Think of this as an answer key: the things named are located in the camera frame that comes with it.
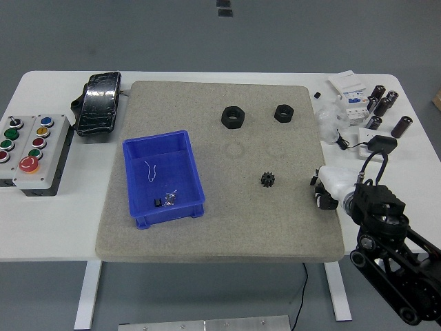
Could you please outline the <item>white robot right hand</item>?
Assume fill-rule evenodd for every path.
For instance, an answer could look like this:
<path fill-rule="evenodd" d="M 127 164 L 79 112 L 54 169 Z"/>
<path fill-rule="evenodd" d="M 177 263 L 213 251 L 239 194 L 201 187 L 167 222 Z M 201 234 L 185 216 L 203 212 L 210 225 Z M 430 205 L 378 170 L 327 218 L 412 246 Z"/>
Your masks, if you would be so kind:
<path fill-rule="evenodd" d="M 323 165 L 316 169 L 310 185 L 314 187 L 316 204 L 321 210 L 335 210 L 339 205 L 350 214 L 358 171 Z"/>

